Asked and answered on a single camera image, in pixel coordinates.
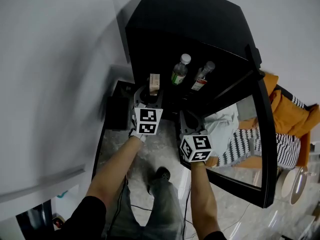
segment floor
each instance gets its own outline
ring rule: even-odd
[[[98,161],[99,170],[112,154],[128,139],[129,131],[106,130]],[[143,149],[135,158],[128,173],[131,204],[145,209],[152,209],[153,197],[148,194],[143,171],[151,164],[155,169],[165,166],[171,173],[170,181],[178,189],[181,210],[184,213],[186,196],[190,185],[190,171],[184,168],[178,158],[178,147],[175,142],[175,126],[168,120],[161,120],[157,135],[148,136]],[[309,172],[302,196],[295,205],[285,200],[275,199],[273,205],[262,209],[242,200],[223,189],[211,184],[218,206],[218,223],[227,239],[232,240],[278,240],[281,235],[294,237],[293,231],[297,221],[307,219],[319,200],[320,159],[313,156],[308,164]],[[237,179],[259,185],[258,170],[243,168],[224,168],[222,173],[232,175]],[[150,211],[132,207],[134,216],[141,226],[144,226],[150,216]],[[190,201],[187,205],[186,219],[192,222]],[[186,223],[185,239],[198,239],[191,223]]]

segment black refrigerator door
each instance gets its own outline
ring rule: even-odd
[[[264,80],[257,80],[253,73],[227,90],[220,90],[220,93],[210,99],[206,106],[200,108],[195,103],[190,105],[195,108],[194,112],[203,115],[209,130],[215,127],[212,133],[213,146],[220,151],[220,156],[216,158],[215,166],[207,168],[208,178],[223,190],[267,208],[275,196],[277,144]],[[181,151],[180,161],[185,167],[191,168]],[[238,167],[244,161],[246,166]]]

